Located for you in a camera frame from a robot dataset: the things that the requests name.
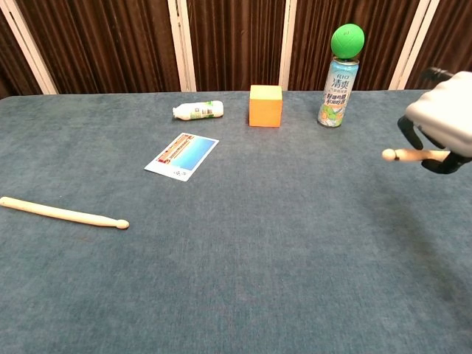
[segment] can label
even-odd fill
[[[320,124],[327,127],[341,125],[358,68],[358,60],[333,59],[324,86],[323,104],[318,113]]]

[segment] wooden drumstick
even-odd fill
[[[7,208],[32,212],[34,214],[45,215],[51,218],[75,221],[76,223],[87,223],[95,226],[112,226],[118,229],[127,229],[130,223],[126,220],[115,220],[106,216],[86,214],[84,212],[73,212],[71,210],[53,208],[29,201],[20,201],[19,199],[1,197],[0,205]]]
[[[444,161],[449,151],[438,150],[412,150],[412,149],[386,149],[382,151],[382,157],[387,161],[415,162],[426,159]]]

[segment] orange block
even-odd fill
[[[279,127],[282,117],[282,87],[251,85],[249,95],[249,125]]]

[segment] bottle label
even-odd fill
[[[211,108],[195,108],[193,112],[190,113],[190,119],[200,119],[200,118],[213,118],[213,110]]]

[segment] brown curtain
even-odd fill
[[[17,0],[61,94],[179,91],[166,0]]]
[[[289,89],[324,89],[333,57],[331,36],[347,23],[359,25],[366,38],[354,89],[389,88],[418,3],[419,0],[298,0]]]
[[[472,1],[439,3],[406,88],[432,89],[435,83],[420,79],[430,66],[453,73],[472,71]]]
[[[8,26],[0,14],[0,99],[22,94],[41,94],[30,66]]]
[[[199,91],[277,85],[285,0],[187,0]]]

